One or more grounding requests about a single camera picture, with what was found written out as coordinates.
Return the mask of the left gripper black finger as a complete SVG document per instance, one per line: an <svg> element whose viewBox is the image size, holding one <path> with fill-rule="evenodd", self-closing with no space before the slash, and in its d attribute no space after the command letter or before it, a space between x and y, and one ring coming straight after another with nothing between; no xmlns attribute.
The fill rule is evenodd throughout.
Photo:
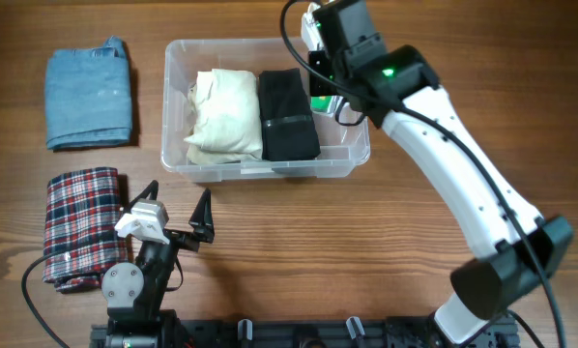
<svg viewBox="0 0 578 348"><path fill-rule="evenodd" d="M193 228L193 235L200 242L212 244L215 238L215 229L212 215L212 193L206 188L189 221L188 224Z"/></svg>
<svg viewBox="0 0 578 348"><path fill-rule="evenodd" d="M155 201L158 198L159 193L159 182L157 180L153 180L150 184L143 189L138 195L136 195L127 205L125 208L122 209L123 213L129 213L133 206L142 199L149 199Z"/></svg>

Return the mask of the red plaid cloth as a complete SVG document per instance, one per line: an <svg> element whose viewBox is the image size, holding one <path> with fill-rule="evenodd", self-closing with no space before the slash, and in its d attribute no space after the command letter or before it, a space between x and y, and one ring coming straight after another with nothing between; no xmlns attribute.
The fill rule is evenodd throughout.
<svg viewBox="0 0 578 348"><path fill-rule="evenodd" d="M43 282L60 293L101 287L112 266L128 260L126 241L114 225L120 217L118 170L96 167L48 181Z"/></svg>

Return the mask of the black cloth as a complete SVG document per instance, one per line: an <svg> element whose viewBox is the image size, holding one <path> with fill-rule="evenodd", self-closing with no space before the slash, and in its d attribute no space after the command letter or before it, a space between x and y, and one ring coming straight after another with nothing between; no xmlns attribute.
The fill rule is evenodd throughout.
<svg viewBox="0 0 578 348"><path fill-rule="evenodd" d="M264 160L314 160L320 155L299 69L261 72L258 98Z"/></svg>

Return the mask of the cream cloth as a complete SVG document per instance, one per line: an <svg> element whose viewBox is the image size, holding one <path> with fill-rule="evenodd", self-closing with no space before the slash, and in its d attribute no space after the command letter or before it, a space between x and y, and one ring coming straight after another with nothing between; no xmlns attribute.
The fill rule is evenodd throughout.
<svg viewBox="0 0 578 348"><path fill-rule="evenodd" d="M189 161L212 165L262 158L257 79L252 72L199 72L188 101L196 114L191 134L185 138Z"/></svg>

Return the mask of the white printed t-shirt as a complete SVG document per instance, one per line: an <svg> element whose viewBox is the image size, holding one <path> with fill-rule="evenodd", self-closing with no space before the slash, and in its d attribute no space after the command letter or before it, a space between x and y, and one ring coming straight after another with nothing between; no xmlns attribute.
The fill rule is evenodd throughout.
<svg viewBox="0 0 578 348"><path fill-rule="evenodd" d="M313 112L321 114L334 114L345 103L341 96L319 96L310 99L310 108Z"/></svg>

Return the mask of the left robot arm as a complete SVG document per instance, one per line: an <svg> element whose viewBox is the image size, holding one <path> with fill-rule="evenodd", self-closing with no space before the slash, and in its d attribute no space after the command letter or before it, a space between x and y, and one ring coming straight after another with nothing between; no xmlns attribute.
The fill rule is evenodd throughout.
<svg viewBox="0 0 578 348"><path fill-rule="evenodd" d="M211 191L205 189L188 221L190 231L169 229L168 213L158 201L159 183L152 181L124 209L114 229L120 238L142 243L132 262L112 266L101 281L108 322L94 326L92 347L193 347L194 339L173 309L162 310L163 297L176 291L168 282L182 269L180 250L196 252L215 238Z"/></svg>

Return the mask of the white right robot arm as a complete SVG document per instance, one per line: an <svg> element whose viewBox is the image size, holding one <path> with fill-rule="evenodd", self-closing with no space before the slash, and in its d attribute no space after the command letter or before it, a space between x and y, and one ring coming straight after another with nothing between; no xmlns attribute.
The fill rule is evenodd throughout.
<svg viewBox="0 0 578 348"><path fill-rule="evenodd" d="M451 297L434 314L443 341L470 342L517 300L547 287L573 237L501 175L465 129L419 51L389 50L362 1L312 12L331 68L325 80L416 162L447 203L473 254L452 272Z"/></svg>

